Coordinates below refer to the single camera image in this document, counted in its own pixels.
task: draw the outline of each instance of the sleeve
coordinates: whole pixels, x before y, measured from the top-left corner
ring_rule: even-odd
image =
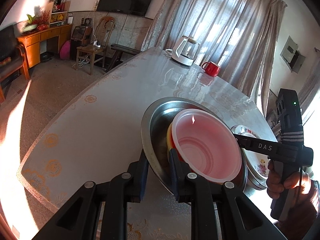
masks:
[[[291,208],[285,221],[275,223],[288,240],[301,240],[316,220],[319,215],[319,189],[319,182],[312,180],[308,198]]]

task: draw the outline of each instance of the metal screw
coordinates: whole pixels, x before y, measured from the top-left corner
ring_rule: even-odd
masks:
[[[231,181],[227,181],[225,184],[226,188],[234,188],[235,184],[233,184]]]
[[[92,188],[94,186],[94,183],[92,181],[87,181],[85,184],[84,184],[84,187],[86,188]]]
[[[188,173],[188,178],[189,179],[195,179],[196,177],[197,177],[197,174],[195,174],[193,172]]]
[[[125,173],[122,173],[121,177],[122,177],[123,179],[130,179],[130,178],[131,178],[131,174],[128,173],[128,172],[125,172]]]

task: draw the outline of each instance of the gray curtain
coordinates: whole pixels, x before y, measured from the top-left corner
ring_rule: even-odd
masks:
[[[316,53],[315,64],[298,95],[303,125],[320,105],[320,52]]]
[[[169,49],[182,35],[193,36],[200,43],[195,63],[220,65],[219,76],[266,115],[285,7],[282,0],[165,0],[141,50]]]

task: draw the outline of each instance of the human hand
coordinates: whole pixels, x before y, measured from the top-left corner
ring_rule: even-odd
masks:
[[[291,189],[295,188],[295,196],[292,202],[292,206],[295,205],[297,194],[298,194],[298,187],[300,182],[300,172],[297,171],[289,176],[283,183],[280,183],[281,177],[276,171],[273,169],[273,161],[270,160],[268,163],[269,175],[267,179],[267,193],[269,197],[273,199],[278,199],[280,197],[280,193],[284,191],[284,189]],[[298,203],[303,202],[308,197],[308,193],[311,189],[311,179],[308,173],[302,172],[302,181],[301,181],[301,190]]]

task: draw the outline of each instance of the pink bowl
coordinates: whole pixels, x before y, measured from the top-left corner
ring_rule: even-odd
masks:
[[[230,129],[215,116],[198,109],[178,113],[172,138],[181,158],[207,180],[233,180],[241,168],[241,152]]]

